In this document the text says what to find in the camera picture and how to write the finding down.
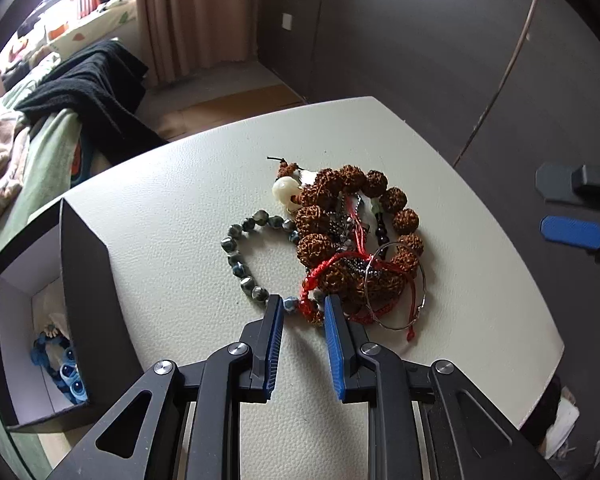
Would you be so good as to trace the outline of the black knit blanket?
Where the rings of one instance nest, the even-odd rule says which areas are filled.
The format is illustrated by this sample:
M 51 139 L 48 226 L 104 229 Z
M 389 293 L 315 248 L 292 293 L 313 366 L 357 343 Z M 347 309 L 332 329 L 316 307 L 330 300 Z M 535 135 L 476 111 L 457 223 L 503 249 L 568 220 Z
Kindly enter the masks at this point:
M 94 149 L 117 165 L 166 145 L 136 116 L 147 73 L 120 41 L 102 40 L 57 65 L 15 109 L 30 122 L 72 110 Z

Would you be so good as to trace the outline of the floral window seat cushion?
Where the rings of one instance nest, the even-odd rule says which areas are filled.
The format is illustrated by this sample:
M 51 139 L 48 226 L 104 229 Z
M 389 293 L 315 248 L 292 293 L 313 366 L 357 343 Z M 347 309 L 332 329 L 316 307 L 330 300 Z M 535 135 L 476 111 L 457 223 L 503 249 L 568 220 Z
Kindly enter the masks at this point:
M 66 60 L 96 42 L 117 39 L 126 50 L 140 57 L 140 31 L 136 13 L 136 0 L 111 0 L 100 9 L 81 18 L 48 46 Z

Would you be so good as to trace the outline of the white wall socket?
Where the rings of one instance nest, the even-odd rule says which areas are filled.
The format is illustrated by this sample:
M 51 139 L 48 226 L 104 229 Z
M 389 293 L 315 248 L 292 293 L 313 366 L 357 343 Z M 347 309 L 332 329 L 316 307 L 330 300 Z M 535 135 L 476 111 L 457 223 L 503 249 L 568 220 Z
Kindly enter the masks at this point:
M 294 17 L 291 14 L 289 14 L 289 13 L 284 13 L 283 14 L 283 19 L 282 19 L 282 27 L 283 27 L 283 29 L 288 30 L 288 32 L 291 31 L 291 29 L 292 29 L 292 19 L 293 18 Z

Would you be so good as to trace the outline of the black jewelry box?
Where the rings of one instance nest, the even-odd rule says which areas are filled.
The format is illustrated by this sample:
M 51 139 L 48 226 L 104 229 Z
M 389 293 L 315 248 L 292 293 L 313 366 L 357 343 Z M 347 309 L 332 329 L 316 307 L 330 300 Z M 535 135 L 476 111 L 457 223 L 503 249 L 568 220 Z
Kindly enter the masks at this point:
M 78 377 L 58 387 L 31 352 L 43 312 L 62 312 L 70 338 L 48 347 L 61 368 L 70 346 Z M 66 200 L 34 218 L 0 251 L 0 416 L 7 429 L 55 432 L 104 414 L 142 368 L 124 322 L 107 246 Z

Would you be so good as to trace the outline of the white round bead pendant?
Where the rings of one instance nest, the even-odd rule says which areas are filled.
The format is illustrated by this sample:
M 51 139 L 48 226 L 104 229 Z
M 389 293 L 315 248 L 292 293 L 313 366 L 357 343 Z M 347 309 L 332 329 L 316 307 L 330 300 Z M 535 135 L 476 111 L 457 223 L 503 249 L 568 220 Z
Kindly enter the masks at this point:
M 294 212 L 301 207 L 299 204 L 301 186 L 293 177 L 278 178 L 272 186 L 272 194 L 288 211 Z

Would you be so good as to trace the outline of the cardboard floor sheets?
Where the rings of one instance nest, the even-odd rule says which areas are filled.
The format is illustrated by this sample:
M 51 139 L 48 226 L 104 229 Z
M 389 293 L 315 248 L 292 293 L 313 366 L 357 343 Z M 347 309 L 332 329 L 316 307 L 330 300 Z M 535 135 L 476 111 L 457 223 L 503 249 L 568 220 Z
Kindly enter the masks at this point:
M 174 110 L 160 118 L 155 132 L 169 142 L 268 113 L 303 106 L 284 84 L 247 90 Z

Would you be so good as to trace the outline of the pink curtain right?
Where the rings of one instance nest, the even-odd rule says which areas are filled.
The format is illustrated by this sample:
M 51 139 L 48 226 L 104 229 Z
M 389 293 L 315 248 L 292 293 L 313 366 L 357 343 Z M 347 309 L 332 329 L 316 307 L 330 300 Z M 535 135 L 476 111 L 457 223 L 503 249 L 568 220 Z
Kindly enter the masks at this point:
M 256 50 L 257 0 L 136 0 L 136 12 L 153 86 L 248 60 Z

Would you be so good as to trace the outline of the beige pink quilt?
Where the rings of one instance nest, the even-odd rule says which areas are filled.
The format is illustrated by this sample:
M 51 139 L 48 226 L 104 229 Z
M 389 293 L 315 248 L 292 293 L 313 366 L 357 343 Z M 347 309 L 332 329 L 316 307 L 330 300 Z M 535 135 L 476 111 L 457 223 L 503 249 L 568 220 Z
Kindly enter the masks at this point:
M 23 188 L 29 132 L 21 114 L 0 107 L 0 217 Z

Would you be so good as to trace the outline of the silver bangle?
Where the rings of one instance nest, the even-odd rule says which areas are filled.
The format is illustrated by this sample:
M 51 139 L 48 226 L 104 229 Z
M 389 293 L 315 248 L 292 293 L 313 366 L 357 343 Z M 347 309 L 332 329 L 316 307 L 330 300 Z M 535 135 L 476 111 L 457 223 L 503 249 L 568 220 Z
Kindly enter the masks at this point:
M 405 337 L 408 341 L 411 341 L 415 338 L 416 330 L 415 325 L 418 322 L 420 315 L 422 314 L 422 310 L 426 308 L 427 304 L 427 280 L 426 273 L 422 264 L 417 263 L 417 272 L 416 275 L 420 277 L 420 284 L 417 285 L 414 278 L 410 276 L 407 277 L 408 286 L 410 286 L 410 298 L 411 303 L 408 307 L 408 315 L 407 322 L 403 326 L 390 326 L 386 325 L 381 321 L 381 318 L 376 314 L 376 310 L 373 308 L 372 303 L 370 302 L 370 294 L 368 293 L 368 278 L 370 277 L 370 269 L 375 265 L 378 261 L 378 258 L 384 249 L 388 249 L 389 247 L 400 247 L 404 248 L 408 252 L 411 249 L 407 246 L 407 244 L 400 242 L 400 240 L 390 240 L 385 244 L 379 246 L 372 254 L 367 256 L 366 268 L 364 271 L 364 296 L 366 300 L 366 309 L 370 318 L 377 323 L 384 330 L 390 330 L 390 332 L 404 332 Z

